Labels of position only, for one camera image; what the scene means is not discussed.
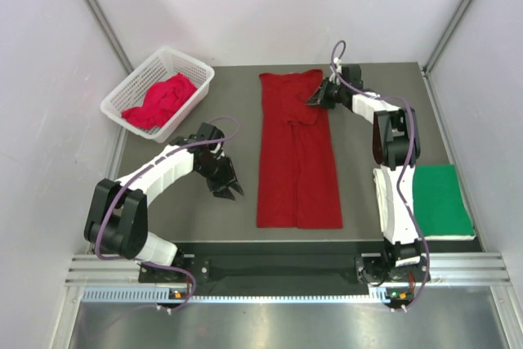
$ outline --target green folded cloth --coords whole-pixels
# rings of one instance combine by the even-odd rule
[[[454,165],[416,167],[413,179],[414,216],[427,239],[474,239]]]

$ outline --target white panel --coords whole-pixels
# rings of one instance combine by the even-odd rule
[[[523,300],[523,2],[476,0],[432,77],[488,245]]]
[[[117,128],[124,77],[82,0],[0,0],[0,336],[45,347]]]
[[[211,65],[425,62],[460,0],[99,0],[134,65],[167,44]]]

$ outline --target green mat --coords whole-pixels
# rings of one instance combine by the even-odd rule
[[[428,239],[474,239],[476,232],[463,204],[454,165],[416,167],[414,215]]]

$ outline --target metal frame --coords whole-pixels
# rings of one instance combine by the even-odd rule
[[[122,67],[126,72],[131,73],[133,70],[132,64],[97,0],[84,1],[92,12],[93,17],[100,26],[102,33],[105,35],[105,38]],[[454,147],[450,140],[444,118],[440,112],[439,101],[437,100],[437,95],[431,83],[430,72],[434,69],[437,61],[445,51],[450,39],[462,22],[472,2],[473,0],[462,0],[460,2],[458,9],[450,19],[434,51],[431,53],[429,61],[422,68],[424,72],[423,77],[427,83],[427,90],[429,91],[429,96],[436,112],[445,147],[450,159],[455,163],[456,155],[454,153]],[[127,133],[121,128],[114,145],[113,159],[108,170],[108,176],[110,178],[116,178],[126,136]],[[476,214],[474,213],[473,206],[468,203],[467,191],[465,190],[463,194],[465,196],[465,202],[471,209],[472,216],[474,217]],[[483,241],[485,241],[485,233],[481,230],[478,222],[476,222],[476,228],[482,234]],[[499,253],[433,253],[431,256],[431,282],[428,284],[428,290],[438,286],[491,287],[493,299],[510,348],[523,347],[523,316],[521,308],[516,299],[503,259]],[[130,261],[102,262],[98,261],[94,256],[75,256],[65,283],[60,317],[56,322],[50,347],[55,349],[69,347],[79,305],[85,292],[92,293],[93,290],[96,290],[98,293],[114,293],[115,290],[120,290],[122,291],[121,293],[132,293],[134,291],[144,292],[144,290],[152,290],[153,293],[155,293],[162,292],[168,288],[176,289],[181,287],[180,284],[139,284],[139,270],[140,267]],[[380,290],[372,289],[369,295],[355,296],[277,296],[263,298],[250,296],[204,296],[196,297],[194,300],[195,302],[376,302],[377,299],[379,301],[382,300],[380,293]]]

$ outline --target red cloth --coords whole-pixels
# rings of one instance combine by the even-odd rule
[[[319,69],[260,75],[258,227],[343,227],[327,110],[306,105],[322,78]]]
[[[150,130],[165,123],[196,92],[196,87],[184,75],[178,74],[165,82],[157,82],[145,94],[143,106],[122,112],[122,117],[133,126]]]

